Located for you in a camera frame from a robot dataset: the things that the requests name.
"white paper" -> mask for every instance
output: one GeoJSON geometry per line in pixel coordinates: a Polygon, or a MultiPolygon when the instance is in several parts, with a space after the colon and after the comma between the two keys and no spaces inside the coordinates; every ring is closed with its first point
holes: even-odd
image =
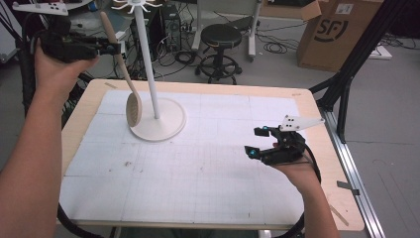
{"type": "MultiPolygon", "coordinates": [[[[140,93],[143,100],[150,98],[140,93]]],[[[184,107],[187,122],[175,137],[151,143],[134,136],[127,125],[129,94],[106,93],[69,165],[60,202],[70,218],[261,225],[297,221],[303,203],[295,187],[281,172],[250,160],[244,149],[271,148],[275,139],[255,136],[254,128],[276,127],[286,114],[298,116],[294,99],[160,93],[184,107]]]]}

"wooden table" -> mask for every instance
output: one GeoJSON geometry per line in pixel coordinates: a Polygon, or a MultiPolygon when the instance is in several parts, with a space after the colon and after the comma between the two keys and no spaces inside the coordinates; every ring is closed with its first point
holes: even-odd
{"type": "MultiPolygon", "coordinates": [[[[149,90],[147,83],[144,81],[135,81],[134,83],[136,88],[140,91],[149,90]]],[[[89,123],[101,103],[102,97],[108,90],[114,89],[128,90],[129,87],[123,80],[95,79],[89,83],[86,91],[62,131],[63,174],[77,152],[80,142],[88,129],[89,123]]],[[[311,118],[320,117],[313,95],[307,89],[157,82],[157,91],[292,98],[297,104],[300,116],[311,118]]],[[[337,181],[347,182],[347,179],[326,127],[324,125],[315,126],[306,129],[305,132],[321,170],[323,179],[322,186],[330,203],[330,207],[339,230],[364,229],[365,225],[352,192],[348,189],[337,187],[337,181]]],[[[101,222],[93,222],[92,224],[101,224],[101,222]]],[[[275,225],[268,227],[261,226],[247,228],[284,229],[283,226],[275,225]]]]}

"human hand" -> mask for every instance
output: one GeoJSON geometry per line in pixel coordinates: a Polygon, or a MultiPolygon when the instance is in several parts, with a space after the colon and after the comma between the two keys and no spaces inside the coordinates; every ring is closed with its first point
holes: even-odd
{"type": "Polygon", "coordinates": [[[293,164],[273,165],[272,167],[284,173],[290,182],[302,193],[308,190],[311,186],[319,185],[314,168],[312,166],[312,159],[305,150],[305,157],[300,158],[293,164]]]}
{"type": "Polygon", "coordinates": [[[41,43],[38,42],[35,52],[36,93],[62,106],[77,82],[78,75],[95,65],[97,61],[98,58],[65,63],[46,56],[41,43]]]}

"forearm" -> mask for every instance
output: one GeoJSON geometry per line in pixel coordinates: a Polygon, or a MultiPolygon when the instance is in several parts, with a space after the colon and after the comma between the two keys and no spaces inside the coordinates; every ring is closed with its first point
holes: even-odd
{"type": "Polygon", "coordinates": [[[318,180],[313,181],[299,189],[305,209],[305,237],[340,237],[324,191],[318,180]]]}
{"type": "Polygon", "coordinates": [[[0,179],[0,213],[8,218],[2,218],[1,237],[53,236],[52,204],[58,202],[61,182],[61,106],[41,92],[34,97],[0,179]]]}

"white tag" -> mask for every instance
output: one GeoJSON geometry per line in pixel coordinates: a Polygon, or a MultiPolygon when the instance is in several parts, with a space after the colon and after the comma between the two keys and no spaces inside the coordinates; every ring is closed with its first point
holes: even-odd
{"type": "Polygon", "coordinates": [[[337,7],[336,14],[350,14],[354,4],[341,3],[337,7]]]}

